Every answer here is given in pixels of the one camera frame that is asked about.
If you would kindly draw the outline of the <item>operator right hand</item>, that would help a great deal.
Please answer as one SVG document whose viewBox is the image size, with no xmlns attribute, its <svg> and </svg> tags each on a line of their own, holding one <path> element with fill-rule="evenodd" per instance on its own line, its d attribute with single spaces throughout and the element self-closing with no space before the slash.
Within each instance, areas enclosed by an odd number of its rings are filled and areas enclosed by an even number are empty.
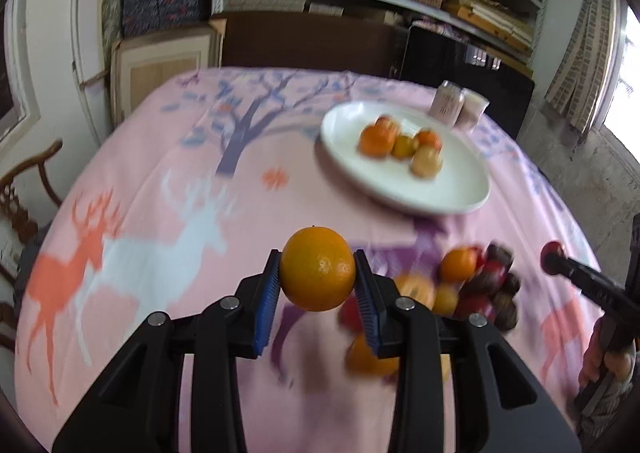
<svg viewBox="0 0 640 453">
<path fill-rule="evenodd" d="M 599 381 L 600 367 L 604 365 L 611 372 L 617 383 L 625 384 L 631 380 L 636 364 L 636 346 L 629 345 L 620 351 L 605 351 L 601 345 L 601 329 L 604 317 L 593 326 L 589 345 L 584 353 L 582 369 L 578 376 L 579 386 L 584 388 L 589 383 Z"/>
</svg>

